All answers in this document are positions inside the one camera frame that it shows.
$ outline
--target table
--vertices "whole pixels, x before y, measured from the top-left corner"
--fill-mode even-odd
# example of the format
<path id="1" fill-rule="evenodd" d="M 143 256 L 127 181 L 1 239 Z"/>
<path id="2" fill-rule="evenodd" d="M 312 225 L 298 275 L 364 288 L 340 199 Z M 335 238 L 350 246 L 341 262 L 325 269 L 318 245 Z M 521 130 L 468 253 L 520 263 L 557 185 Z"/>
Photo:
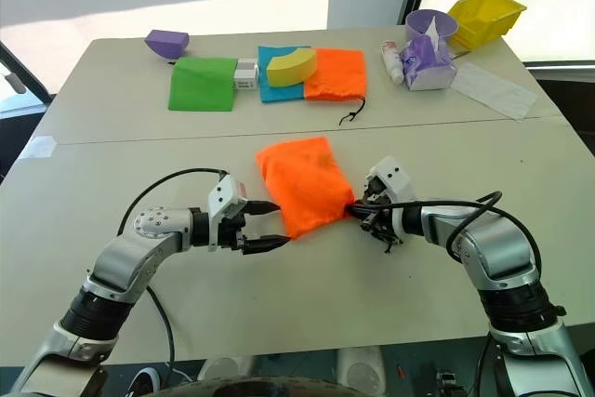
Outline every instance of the table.
<path id="1" fill-rule="evenodd" d="M 356 195 L 368 169 L 393 155 L 417 194 L 476 198 L 504 192 L 501 207 L 541 247 L 543 284 L 568 324 L 595 321 L 588 293 L 595 261 L 593 157 L 560 116 L 341 132 L 61 144 L 51 158 L 20 160 L 0 187 L 0 365 L 25 364 L 113 237 L 144 187 L 191 166 L 228 168 L 251 198 L 269 198 L 254 153 L 326 135 Z M 215 179 L 171 180 L 141 202 L 205 205 Z M 280 231 L 277 216 L 249 232 Z M 180 360 L 305 351 L 484 334 L 479 297 L 460 265 L 422 238 L 384 245 L 343 220 L 267 255 L 194 248 L 170 258 L 152 284 L 170 315 Z M 112 363 L 166 358 L 165 331 L 144 297 Z"/>
<path id="2" fill-rule="evenodd" d="M 335 46 L 365 52 L 366 106 L 341 128 L 413 126 L 507 120 L 454 90 L 411 93 L 395 86 L 386 73 L 379 45 L 395 40 L 404 46 L 403 26 L 316 32 L 195 36 L 189 53 L 196 56 L 250 58 L 259 45 Z M 455 60 L 535 91 L 539 99 L 529 116 L 560 116 L 560 111 L 502 39 Z M 167 109 L 171 66 L 153 54 L 143 40 L 94 41 L 54 99 L 35 135 L 58 143 L 141 139 L 182 139 L 337 130 L 338 121 L 359 101 L 291 101 L 262 104 L 258 92 L 238 92 L 233 112 L 172 112 Z"/>

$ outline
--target wheel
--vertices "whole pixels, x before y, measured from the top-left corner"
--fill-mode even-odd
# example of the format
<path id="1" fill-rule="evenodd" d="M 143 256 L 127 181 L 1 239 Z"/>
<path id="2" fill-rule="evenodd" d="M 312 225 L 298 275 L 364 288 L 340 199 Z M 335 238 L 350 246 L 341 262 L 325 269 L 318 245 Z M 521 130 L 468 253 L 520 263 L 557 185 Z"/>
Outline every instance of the wheel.
<path id="1" fill-rule="evenodd" d="M 236 377 L 196 381 L 154 397 L 368 397 L 336 383 L 304 377 Z"/>

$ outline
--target green foam block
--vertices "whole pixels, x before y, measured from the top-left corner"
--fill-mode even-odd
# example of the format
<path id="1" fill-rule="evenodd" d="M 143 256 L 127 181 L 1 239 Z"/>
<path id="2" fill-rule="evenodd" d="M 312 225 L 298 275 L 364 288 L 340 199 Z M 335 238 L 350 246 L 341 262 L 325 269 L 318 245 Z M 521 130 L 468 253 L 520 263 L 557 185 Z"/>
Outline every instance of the green foam block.
<path id="1" fill-rule="evenodd" d="M 218 111 L 233 108 L 237 58 L 180 58 L 169 87 L 170 111 Z"/>

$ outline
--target purple bowl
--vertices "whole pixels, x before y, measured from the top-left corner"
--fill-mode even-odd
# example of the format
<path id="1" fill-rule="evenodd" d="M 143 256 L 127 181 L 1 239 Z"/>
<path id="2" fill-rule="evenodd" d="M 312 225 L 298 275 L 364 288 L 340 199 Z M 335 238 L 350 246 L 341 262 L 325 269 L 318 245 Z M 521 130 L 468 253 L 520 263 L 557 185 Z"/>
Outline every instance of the purple bowl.
<path id="1" fill-rule="evenodd" d="M 455 18 L 436 9 L 418 9 L 410 12 L 405 18 L 407 41 L 424 34 L 434 17 L 436 18 L 436 30 L 441 38 L 448 41 L 455 35 L 458 30 L 458 23 L 456 23 Z"/>

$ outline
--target yellow container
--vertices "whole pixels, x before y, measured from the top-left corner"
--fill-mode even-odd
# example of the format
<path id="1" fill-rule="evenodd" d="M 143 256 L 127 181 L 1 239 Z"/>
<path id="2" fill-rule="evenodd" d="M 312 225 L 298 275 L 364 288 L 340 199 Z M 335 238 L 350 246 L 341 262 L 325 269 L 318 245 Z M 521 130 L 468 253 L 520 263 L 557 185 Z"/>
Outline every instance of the yellow container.
<path id="1" fill-rule="evenodd" d="M 506 34 L 525 9 L 514 0 L 459 0 L 448 11 L 458 22 L 453 40 L 467 48 L 482 46 Z"/>

